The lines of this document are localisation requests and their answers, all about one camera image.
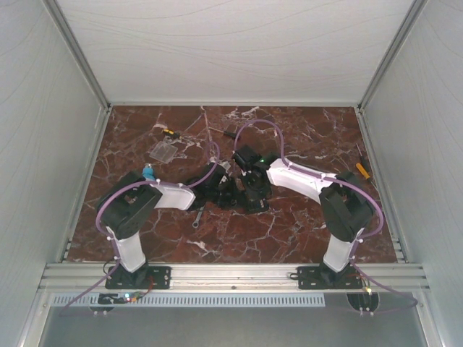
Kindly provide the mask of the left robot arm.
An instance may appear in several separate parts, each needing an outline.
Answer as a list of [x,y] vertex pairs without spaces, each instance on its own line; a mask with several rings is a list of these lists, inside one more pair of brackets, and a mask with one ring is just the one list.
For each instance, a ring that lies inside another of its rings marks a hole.
[[209,202],[222,210],[244,202],[236,181],[217,163],[208,164],[201,175],[176,184],[157,179],[150,166],[120,178],[98,201],[97,224],[115,242],[125,282],[139,288],[148,281],[140,229],[153,210],[196,211]]

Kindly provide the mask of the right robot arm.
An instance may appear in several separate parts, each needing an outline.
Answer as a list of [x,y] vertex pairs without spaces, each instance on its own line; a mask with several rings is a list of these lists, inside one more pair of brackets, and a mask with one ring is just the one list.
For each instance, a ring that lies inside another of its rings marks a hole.
[[320,279],[331,288],[343,282],[354,240],[375,211],[373,204],[360,194],[355,175],[349,171],[339,175],[324,173],[275,154],[262,156],[247,145],[236,150],[233,159],[242,171],[239,180],[244,187],[247,212],[266,211],[273,187],[290,189],[320,205],[331,234]]

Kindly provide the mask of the black fuse box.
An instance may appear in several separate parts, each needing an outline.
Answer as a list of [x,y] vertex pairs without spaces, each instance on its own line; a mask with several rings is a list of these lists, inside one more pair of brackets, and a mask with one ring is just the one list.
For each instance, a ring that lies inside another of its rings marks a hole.
[[252,198],[248,193],[244,192],[244,209],[247,214],[263,213],[269,210],[268,194],[261,194],[258,197]]

